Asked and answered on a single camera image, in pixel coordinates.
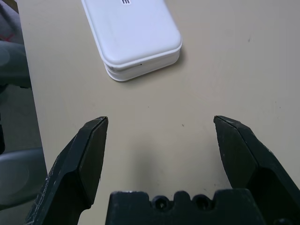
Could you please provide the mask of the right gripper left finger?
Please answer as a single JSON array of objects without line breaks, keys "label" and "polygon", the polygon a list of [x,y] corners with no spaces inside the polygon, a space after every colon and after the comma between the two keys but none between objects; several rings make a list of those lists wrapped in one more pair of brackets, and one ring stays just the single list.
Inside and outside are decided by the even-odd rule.
[{"label": "right gripper left finger", "polygon": [[57,156],[30,212],[26,225],[76,225],[93,205],[105,154],[108,118],[84,124]]}]

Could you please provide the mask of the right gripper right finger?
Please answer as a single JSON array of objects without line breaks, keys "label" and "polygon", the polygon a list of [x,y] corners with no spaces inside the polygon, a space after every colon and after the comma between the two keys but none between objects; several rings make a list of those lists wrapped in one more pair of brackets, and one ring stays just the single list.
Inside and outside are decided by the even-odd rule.
[{"label": "right gripper right finger", "polygon": [[250,191],[268,225],[300,223],[300,190],[275,155],[241,122],[215,116],[217,142],[232,188]]}]

